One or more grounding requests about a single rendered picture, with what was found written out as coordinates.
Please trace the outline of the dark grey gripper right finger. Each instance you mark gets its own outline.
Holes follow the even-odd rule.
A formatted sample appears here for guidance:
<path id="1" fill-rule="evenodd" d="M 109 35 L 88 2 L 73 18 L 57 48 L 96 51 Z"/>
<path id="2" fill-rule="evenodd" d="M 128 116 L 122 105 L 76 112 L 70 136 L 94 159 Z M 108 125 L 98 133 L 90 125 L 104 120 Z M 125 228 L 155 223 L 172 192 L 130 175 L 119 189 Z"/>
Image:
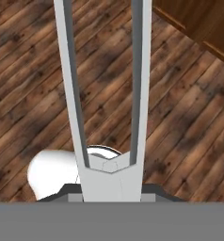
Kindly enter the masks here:
<path id="1" fill-rule="evenodd" d="M 184 202 L 184 200 L 170 195 L 162 186 L 156 184 L 143 184 L 141 190 L 142 202 L 159 202 L 159 201 L 176 201 Z"/>

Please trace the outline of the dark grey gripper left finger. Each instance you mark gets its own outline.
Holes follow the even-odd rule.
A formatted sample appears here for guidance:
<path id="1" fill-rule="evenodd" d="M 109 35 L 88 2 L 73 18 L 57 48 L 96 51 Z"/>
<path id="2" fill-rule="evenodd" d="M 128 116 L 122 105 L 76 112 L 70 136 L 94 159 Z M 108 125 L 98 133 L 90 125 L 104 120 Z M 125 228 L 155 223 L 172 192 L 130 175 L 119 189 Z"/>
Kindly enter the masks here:
<path id="1" fill-rule="evenodd" d="M 63 187 L 53 195 L 40 200 L 40 202 L 82 202 L 83 195 L 81 185 L 78 184 L 65 184 Z"/>

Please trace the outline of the white and grey tongs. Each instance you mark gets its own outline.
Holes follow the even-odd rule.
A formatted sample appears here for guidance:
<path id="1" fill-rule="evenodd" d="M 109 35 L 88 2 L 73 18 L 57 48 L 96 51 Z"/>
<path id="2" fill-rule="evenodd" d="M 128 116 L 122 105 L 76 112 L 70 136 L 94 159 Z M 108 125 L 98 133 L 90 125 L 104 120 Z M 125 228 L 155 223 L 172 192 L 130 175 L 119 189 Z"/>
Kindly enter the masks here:
<path id="1" fill-rule="evenodd" d="M 87 202 L 141 200 L 147 136 L 152 0 L 131 0 L 133 39 L 133 107 L 131 151 L 110 160 L 89 154 L 77 82 L 72 3 L 54 0 L 56 31 L 69 122 L 83 199 Z"/>

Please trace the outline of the white round object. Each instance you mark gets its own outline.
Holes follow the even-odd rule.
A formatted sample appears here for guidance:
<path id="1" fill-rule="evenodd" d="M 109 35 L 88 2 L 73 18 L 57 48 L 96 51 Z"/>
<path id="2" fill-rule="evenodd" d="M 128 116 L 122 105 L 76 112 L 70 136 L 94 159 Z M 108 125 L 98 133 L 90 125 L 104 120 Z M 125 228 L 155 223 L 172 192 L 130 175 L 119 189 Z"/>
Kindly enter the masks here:
<path id="1" fill-rule="evenodd" d="M 81 185 L 85 202 L 121 202 L 123 155 L 104 145 L 85 151 L 43 150 L 29 163 L 27 181 L 39 201 L 65 184 Z"/>

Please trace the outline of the brown wooden cabinet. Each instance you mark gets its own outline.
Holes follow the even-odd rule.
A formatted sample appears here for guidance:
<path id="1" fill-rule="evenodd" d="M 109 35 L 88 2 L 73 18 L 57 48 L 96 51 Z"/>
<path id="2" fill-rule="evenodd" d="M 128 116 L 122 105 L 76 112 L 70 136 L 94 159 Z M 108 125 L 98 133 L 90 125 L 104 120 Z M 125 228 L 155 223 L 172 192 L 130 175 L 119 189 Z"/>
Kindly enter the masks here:
<path id="1" fill-rule="evenodd" d="M 154 12 L 224 61 L 224 0 L 153 0 Z"/>

